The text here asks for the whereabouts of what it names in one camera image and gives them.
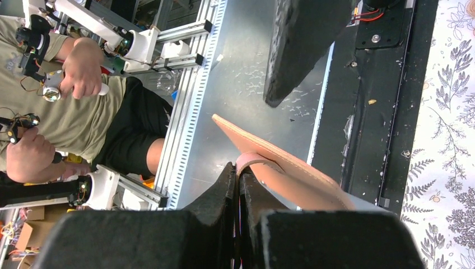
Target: screw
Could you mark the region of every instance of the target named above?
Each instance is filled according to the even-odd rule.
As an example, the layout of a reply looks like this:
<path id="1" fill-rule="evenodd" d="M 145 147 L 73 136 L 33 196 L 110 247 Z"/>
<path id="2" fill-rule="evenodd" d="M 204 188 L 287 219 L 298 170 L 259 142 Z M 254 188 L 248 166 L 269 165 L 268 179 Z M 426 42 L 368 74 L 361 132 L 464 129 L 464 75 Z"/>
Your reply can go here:
<path id="1" fill-rule="evenodd" d="M 373 35 L 372 38 L 371 38 L 371 41 L 373 43 L 378 43 L 379 40 L 381 40 L 381 36 L 379 36 L 379 35 Z"/>

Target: handheld controller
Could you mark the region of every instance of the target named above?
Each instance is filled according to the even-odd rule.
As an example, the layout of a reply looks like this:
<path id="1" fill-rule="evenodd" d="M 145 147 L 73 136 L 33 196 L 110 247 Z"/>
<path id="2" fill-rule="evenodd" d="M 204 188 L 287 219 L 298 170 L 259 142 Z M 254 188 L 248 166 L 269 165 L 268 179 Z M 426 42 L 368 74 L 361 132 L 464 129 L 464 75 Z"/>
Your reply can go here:
<path id="1" fill-rule="evenodd" d="M 40 124 L 40 118 L 33 114 L 29 113 L 23 116 L 15 117 L 13 119 L 0 118 L 0 126 L 6 129 L 6 133 L 10 143 L 17 144 L 20 141 L 18 135 L 18 128 L 32 129 Z M 53 164 L 60 163 L 63 160 L 63 156 L 56 152 L 54 154 Z"/>
<path id="2" fill-rule="evenodd" d="M 59 90 L 59 84 L 64 79 L 64 71 L 58 70 L 46 74 L 46 78 L 43 82 L 43 98 L 48 102 L 55 102 L 61 99 L 61 91 Z M 99 95 L 106 95 L 109 92 L 107 84 L 102 84 Z"/>

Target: white patterned fabric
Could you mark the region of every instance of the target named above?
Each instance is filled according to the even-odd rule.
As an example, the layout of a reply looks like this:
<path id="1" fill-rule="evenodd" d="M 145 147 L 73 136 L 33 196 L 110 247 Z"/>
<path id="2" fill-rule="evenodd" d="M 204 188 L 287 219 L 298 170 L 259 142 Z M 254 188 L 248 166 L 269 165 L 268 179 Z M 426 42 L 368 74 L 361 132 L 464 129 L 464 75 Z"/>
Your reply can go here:
<path id="1" fill-rule="evenodd" d="M 401 219 L 430 269 L 475 268 L 474 18 L 475 0 L 439 0 L 409 156 Z"/>

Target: black bracket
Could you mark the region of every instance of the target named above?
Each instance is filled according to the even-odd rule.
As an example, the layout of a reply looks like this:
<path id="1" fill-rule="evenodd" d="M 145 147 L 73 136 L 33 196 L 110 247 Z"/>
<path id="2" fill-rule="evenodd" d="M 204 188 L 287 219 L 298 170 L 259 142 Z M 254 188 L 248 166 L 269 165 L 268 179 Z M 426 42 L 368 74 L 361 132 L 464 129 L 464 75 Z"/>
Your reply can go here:
<path id="1" fill-rule="evenodd" d="M 45 14 L 46 16 L 48 16 L 49 18 L 51 18 L 52 20 L 54 20 L 56 23 L 58 23 L 59 25 L 63 26 L 64 28 L 67 28 L 68 25 L 67 24 L 64 24 L 61 22 L 61 19 L 59 17 L 57 17 L 55 14 L 54 14 L 54 9 L 46 6 L 46 9 L 44 8 L 39 8 L 40 12 Z"/>
<path id="2" fill-rule="evenodd" d="M 356 35 L 357 49 L 392 48 L 401 42 L 406 0 L 386 8 L 381 18 L 374 21 L 360 21 Z M 361 13 L 371 12 L 364 5 Z"/>
<path id="3" fill-rule="evenodd" d="M 70 182 L 55 182 L 48 184 L 39 184 L 32 186 L 24 186 L 22 184 L 15 184 L 0 188 L 0 208 L 8 205 L 18 205 L 22 203 L 30 203 L 43 200 L 53 200 L 60 198 L 68 198 L 71 204 L 82 204 L 81 201 L 87 201 L 89 198 L 89 191 L 85 196 L 79 196 L 83 186 L 89 188 L 92 186 L 92 179 L 90 177 L 80 177 L 78 180 Z"/>
<path id="4" fill-rule="evenodd" d="M 49 47 L 49 32 L 52 27 L 45 18 L 38 15 L 31 15 L 30 21 L 30 29 L 20 27 L 16 31 L 18 43 L 26 45 L 18 67 L 22 68 L 23 75 L 43 82 L 45 76 L 38 74 L 38 71 Z"/>
<path id="5" fill-rule="evenodd" d="M 122 42 L 120 42 L 119 46 L 115 49 L 115 52 L 118 55 L 125 56 L 127 53 L 129 53 L 132 44 L 134 42 L 134 36 L 130 31 L 127 31 L 126 29 L 122 27 L 115 27 L 114 31 L 120 35 L 123 39 Z"/>
<path id="6" fill-rule="evenodd" d="M 92 178 L 88 175 L 80 175 L 77 180 L 77 188 L 68 196 L 70 206 L 82 206 L 89 200 L 92 191 Z"/>

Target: person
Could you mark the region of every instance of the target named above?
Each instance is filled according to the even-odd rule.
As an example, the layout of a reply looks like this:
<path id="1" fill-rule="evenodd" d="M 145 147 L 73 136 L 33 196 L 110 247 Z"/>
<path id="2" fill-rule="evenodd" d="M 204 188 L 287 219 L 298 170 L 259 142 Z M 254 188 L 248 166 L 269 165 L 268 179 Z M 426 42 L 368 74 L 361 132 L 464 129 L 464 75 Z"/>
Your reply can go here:
<path id="1" fill-rule="evenodd" d="M 44 100 L 39 83 L 25 78 L 18 68 L 24 48 L 15 32 L 22 23 L 20 18 L 0 17 L 0 59 L 4 63 L 0 67 L 0 117 L 34 113 L 41 122 L 25 131 L 15 145 L 0 133 L 0 170 L 19 183 L 55 180 L 67 166 L 52 164 L 58 150 L 123 174 L 155 175 L 172 106 L 137 78 L 102 75 L 104 54 L 92 39 L 54 33 L 40 71 L 62 68 L 66 75 L 60 84 L 62 98 L 54 103 Z M 98 95 L 102 82 L 110 88 L 104 96 Z"/>

